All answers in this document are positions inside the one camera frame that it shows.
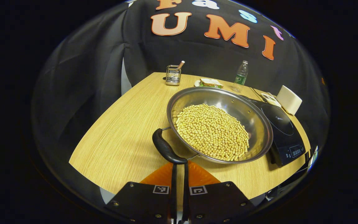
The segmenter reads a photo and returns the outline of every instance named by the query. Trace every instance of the sandwich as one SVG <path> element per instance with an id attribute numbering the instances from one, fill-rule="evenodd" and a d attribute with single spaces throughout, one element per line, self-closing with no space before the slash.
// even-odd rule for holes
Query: sandwich
<path id="1" fill-rule="evenodd" d="M 223 85 L 218 80 L 211 78 L 200 78 L 200 86 L 223 88 Z"/>

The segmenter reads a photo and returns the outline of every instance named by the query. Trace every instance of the black handle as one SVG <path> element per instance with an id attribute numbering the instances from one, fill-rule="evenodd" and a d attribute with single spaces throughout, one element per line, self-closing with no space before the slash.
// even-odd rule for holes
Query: black handle
<path id="1" fill-rule="evenodd" d="M 169 143 L 165 141 L 165 139 L 163 139 L 162 129 L 159 128 L 153 133 L 153 143 L 161 156 L 163 156 L 164 159 L 168 160 L 168 162 L 171 162 L 173 164 L 187 163 L 187 159 L 176 155 Z"/>

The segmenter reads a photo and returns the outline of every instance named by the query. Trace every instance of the induction cooktop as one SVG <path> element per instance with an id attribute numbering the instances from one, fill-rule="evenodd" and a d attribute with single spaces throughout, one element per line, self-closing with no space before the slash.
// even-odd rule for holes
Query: induction cooktop
<path id="1" fill-rule="evenodd" d="M 278 167 L 285 166 L 305 153 L 300 133 L 282 108 L 269 103 L 250 99 L 269 120 L 273 129 L 273 144 L 269 150 L 272 162 Z"/>

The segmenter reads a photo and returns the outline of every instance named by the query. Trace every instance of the stainless steel wok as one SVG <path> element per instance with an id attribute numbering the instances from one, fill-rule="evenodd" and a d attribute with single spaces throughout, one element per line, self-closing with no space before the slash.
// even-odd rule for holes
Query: stainless steel wok
<path id="1" fill-rule="evenodd" d="M 187 106 L 200 104 L 215 105 L 223 109 L 245 127 L 245 130 L 250 135 L 248 140 L 250 147 L 248 152 L 238 158 L 238 161 L 225 161 L 205 155 L 190 146 L 179 135 L 176 130 L 176 118 L 174 116 L 178 115 Z M 153 134 L 153 142 L 161 155 L 175 164 L 185 164 L 188 159 L 192 159 L 197 155 L 202 155 L 202 158 L 215 163 L 247 163 L 266 154 L 273 142 L 273 130 L 263 112 L 247 99 L 219 88 L 191 87 L 177 92 L 168 102 L 167 116 L 170 127 L 157 129 Z M 170 128 L 190 150 L 196 153 L 194 156 L 185 159 L 175 154 L 169 143 L 162 138 L 162 131 Z"/>

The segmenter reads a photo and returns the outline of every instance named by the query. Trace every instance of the wooden table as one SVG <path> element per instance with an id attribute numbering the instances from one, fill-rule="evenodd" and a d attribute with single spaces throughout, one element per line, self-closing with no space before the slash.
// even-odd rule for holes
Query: wooden table
<path id="1" fill-rule="evenodd" d="M 69 163 L 98 186 L 118 193 L 128 181 L 140 182 L 167 161 L 158 153 L 152 142 L 152 134 L 158 128 L 169 127 L 166 108 L 170 98 L 179 90 L 194 86 L 199 76 L 182 75 L 179 86 L 165 85 L 165 73 L 154 72 L 119 98 L 91 126 L 78 143 Z M 220 81 L 225 90 L 232 91 L 232 83 Z M 241 94 L 260 100 L 247 86 Z M 295 116 L 287 114 L 299 131 L 306 149 L 310 143 Z M 194 153 L 184 147 L 175 133 L 169 129 L 163 137 L 178 156 L 185 158 Z M 276 187 L 292 176 L 304 163 L 300 156 L 290 164 L 278 168 L 267 156 L 243 164 L 217 164 L 202 158 L 197 163 L 221 182 L 233 181 L 247 198 L 253 198 Z M 183 189 L 183 166 L 178 166 L 178 189 Z M 178 208 L 181 208 L 183 192 L 178 191 Z"/>

